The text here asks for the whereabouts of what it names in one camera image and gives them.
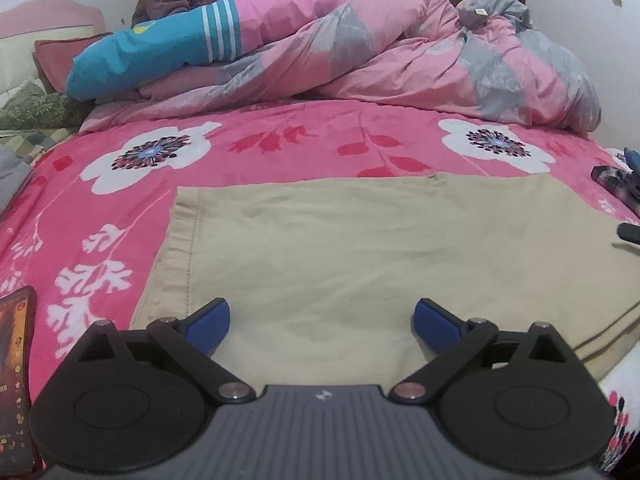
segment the metal pin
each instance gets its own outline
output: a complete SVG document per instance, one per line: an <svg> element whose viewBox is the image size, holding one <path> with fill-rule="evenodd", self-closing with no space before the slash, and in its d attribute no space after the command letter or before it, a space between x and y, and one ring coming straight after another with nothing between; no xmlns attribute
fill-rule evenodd
<svg viewBox="0 0 640 480"><path fill-rule="evenodd" d="M251 394L251 388L244 383L225 383L219 387L220 396L229 400L242 400Z"/></svg>
<svg viewBox="0 0 640 480"><path fill-rule="evenodd" d="M394 388L394 393L401 399L421 399L427 394L427 388L418 383L400 383Z"/></svg>

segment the gray cloth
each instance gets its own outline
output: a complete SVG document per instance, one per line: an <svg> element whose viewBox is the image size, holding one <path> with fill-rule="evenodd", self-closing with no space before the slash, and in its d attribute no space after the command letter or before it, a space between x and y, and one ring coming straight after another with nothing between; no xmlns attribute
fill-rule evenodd
<svg viewBox="0 0 640 480"><path fill-rule="evenodd" d="M0 144L0 214L20 194L30 176L31 166Z"/></svg>

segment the gray plastic panel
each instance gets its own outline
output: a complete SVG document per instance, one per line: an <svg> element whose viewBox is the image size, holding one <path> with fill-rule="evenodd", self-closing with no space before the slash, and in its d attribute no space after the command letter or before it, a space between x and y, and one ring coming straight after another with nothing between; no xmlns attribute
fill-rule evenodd
<svg viewBox="0 0 640 480"><path fill-rule="evenodd" d="M224 406L173 459L122 476L59 468L46 480L532 480L459 452L431 415L386 400L377 386L269 386L255 402ZM602 479L594 470L554 480Z"/></svg>

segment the logo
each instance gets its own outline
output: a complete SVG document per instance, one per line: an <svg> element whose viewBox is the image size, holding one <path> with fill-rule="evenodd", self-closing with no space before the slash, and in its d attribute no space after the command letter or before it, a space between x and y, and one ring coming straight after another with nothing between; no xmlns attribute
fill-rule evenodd
<svg viewBox="0 0 640 480"><path fill-rule="evenodd" d="M139 25L136 25L135 27L133 27L133 32L135 34L142 34L143 32L148 31L151 27L153 27L156 24L156 22L145 22L145 23L140 23Z"/></svg>
<svg viewBox="0 0 640 480"><path fill-rule="evenodd" d="M327 390L322 390L321 392L316 393L316 399L322 400L322 402L326 402L334 396L331 392Z"/></svg>

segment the white stripe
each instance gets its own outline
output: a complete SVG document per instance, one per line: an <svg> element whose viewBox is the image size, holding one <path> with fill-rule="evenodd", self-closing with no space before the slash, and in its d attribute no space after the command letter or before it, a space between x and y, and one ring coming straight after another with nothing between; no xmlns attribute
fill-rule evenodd
<svg viewBox="0 0 640 480"><path fill-rule="evenodd" d="M222 22L220 21L220 10L216 4L212 5L213 15L216 19L216 28L218 30L218 61L222 61L222 57L225 55L225 45L222 42Z"/></svg>
<svg viewBox="0 0 640 480"><path fill-rule="evenodd" d="M213 48L211 47L211 30L209 28L209 16L207 15L207 7L202 7L202 21L204 22L204 37L207 40L209 63L213 63Z"/></svg>
<svg viewBox="0 0 640 480"><path fill-rule="evenodd" d="M236 58L236 29L234 27L234 17L231 15L231 6L229 0L224 0L226 9L226 18L229 20L229 29L231 32L231 61Z"/></svg>

